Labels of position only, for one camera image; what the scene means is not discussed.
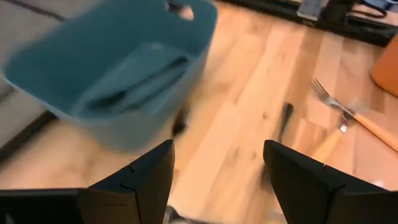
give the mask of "fork with wooden handle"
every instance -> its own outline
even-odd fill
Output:
[[[350,121],[353,120],[353,117],[347,112],[343,112],[341,114],[341,123],[337,129],[333,130],[325,140],[315,149],[315,152],[312,155],[312,159],[317,160],[318,162],[325,163],[329,158],[329,155],[337,146],[338,141],[342,137],[342,135],[347,131]]]
[[[329,93],[322,87],[322,85],[316,78],[312,80],[311,88],[324,104],[331,108],[339,109],[350,114],[356,121],[362,124],[365,128],[367,128],[375,136],[385,142],[388,146],[393,148],[393,150],[398,152],[398,139],[392,133],[386,131],[385,129],[382,129],[375,122],[371,121],[360,113],[356,113],[355,111],[343,106],[335,97],[329,95]]]

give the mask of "black object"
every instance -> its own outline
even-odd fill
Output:
[[[210,222],[204,222],[204,221],[200,221],[200,220],[194,220],[192,218],[187,218],[187,217],[183,217],[180,214],[177,213],[177,211],[171,207],[171,206],[167,206],[166,208],[166,219],[167,219],[167,223],[186,223],[186,224],[217,224],[217,223],[210,223]]]
[[[187,119],[189,110],[189,104],[185,103],[175,117],[175,121],[172,127],[173,138],[179,137],[188,128]]]
[[[173,171],[168,140],[87,189],[0,190],[0,223],[161,224]]]
[[[50,11],[47,11],[45,9],[41,9],[39,7],[27,4],[27,3],[23,2],[23,1],[17,1],[17,0],[3,0],[3,1],[11,3],[11,4],[19,6],[19,7],[22,7],[24,9],[27,9],[27,10],[33,12],[33,13],[49,17],[49,18],[54,19],[54,20],[59,21],[59,22],[63,22],[65,20],[67,20],[66,17],[63,17],[63,16],[61,16],[61,15],[59,15],[57,13],[50,12]]]
[[[365,16],[369,16],[369,17],[376,18],[376,19],[382,19],[387,16],[387,11],[385,9],[382,9],[382,8],[374,6],[370,3],[367,3],[365,0],[361,0],[359,3],[365,5],[366,7],[370,7],[371,9],[376,10],[377,12],[379,12],[379,14],[373,14],[370,12],[363,12],[363,11],[357,11],[357,10],[350,10],[350,12],[360,13]]]
[[[385,47],[397,33],[397,27],[349,15],[357,0],[329,0],[317,21],[297,15],[299,2],[289,0],[221,0],[306,26],[334,32],[345,37]]]
[[[263,156],[288,224],[398,222],[398,192],[340,172],[272,140],[265,141]]]
[[[36,137],[44,127],[52,121],[57,120],[54,114],[49,111],[44,111],[23,130],[10,139],[3,147],[0,148],[0,165],[7,162],[10,158],[23,150],[23,145],[32,138]]]
[[[286,129],[287,123],[289,122],[290,117],[292,116],[293,110],[294,110],[294,107],[291,103],[285,103],[284,107],[282,108],[282,121],[280,123],[280,132],[278,135],[279,143],[282,143],[285,129]]]

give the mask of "orange object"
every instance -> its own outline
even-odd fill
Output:
[[[381,88],[398,96],[398,35],[394,36],[373,66],[372,77]]]

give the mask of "black metal frame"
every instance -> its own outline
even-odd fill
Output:
[[[355,4],[353,0],[329,0],[317,21],[302,18],[297,15],[299,2],[289,0],[219,0],[239,6],[248,7],[265,12],[273,16],[310,26],[316,29],[327,30],[338,35],[357,39],[370,44],[385,47],[394,36],[397,27],[390,24],[346,15]]]
[[[272,140],[263,151],[287,223],[397,223],[398,191],[338,171]]]

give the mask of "folded blue cloth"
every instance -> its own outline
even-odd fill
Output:
[[[83,94],[73,115],[98,118],[142,108],[161,98],[185,73],[191,60],[186,52],[171,46],[140,44]]]

